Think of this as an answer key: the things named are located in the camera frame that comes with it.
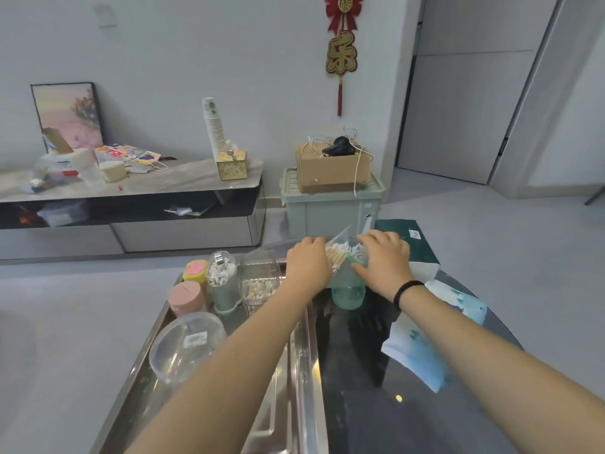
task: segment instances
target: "red chinese knot ornament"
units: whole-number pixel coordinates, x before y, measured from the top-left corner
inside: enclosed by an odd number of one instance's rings
[[[338,75],[338,116],[343,115],[343,75],[357,70],[357,49],[353,46],[357,30],[355,17],[361,13],[363,0],[325,0],[326,14],[332,21],[328,31],[334,38],[328,45],[326,71]]]

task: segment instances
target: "hand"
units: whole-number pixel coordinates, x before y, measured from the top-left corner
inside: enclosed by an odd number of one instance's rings
[[[395,232],[370,229],[357,239],[366,247],[368,267],[353,263],[353,270],[376,293],[390,302],[401,286],[414,280],[410,269],[410,246]]]
[[[332,265],[326,255],[326,239],[305,237],[288,250],[282,286],[313,298],[328,285]]]

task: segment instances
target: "stainless steel tray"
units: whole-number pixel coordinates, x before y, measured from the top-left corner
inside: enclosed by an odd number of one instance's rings
[[[280,265],[285,274],[285,262],[280,261]],[[246,318],[243,306],[221,317],[228,335]],[[165,303],[89,454],[124,452],[176,391],[156,378],[148,360],[155,337],[173,319],[174,314]],[[242,453],[327,452],[314,312],[309,305],[279,359]]]

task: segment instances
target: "marble countertop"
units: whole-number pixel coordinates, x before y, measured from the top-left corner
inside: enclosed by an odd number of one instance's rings
[[[165,171],[128,174],[119,182],[103,183],[98,188],[89,188],[86,183],[75,180],[38,194],[25,194],[19,189],[19,182],[28,180],[29,171],[2,172],[0,203],[255,188],[260,183],[262,174],[262,161],[258,159],[248,160],[248,178],[242,180],[221,180],[214,159],[188,163],[167,161],[166,165],[168,168]]]

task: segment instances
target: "black wristband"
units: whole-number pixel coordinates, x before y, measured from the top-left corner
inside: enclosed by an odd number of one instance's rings
[[[397,312],[401,312],[401,307],[399,307],[399,298],[401,297],[401,295],[404,293],[405,290],[416,285],[424,285],[424,283],[420,282],[419,280],[410,280],[409,282],[404,283],[401,288],[397,290],[397,294],[393,299],[393,305],[395,306],[395,309],[397,309]]]

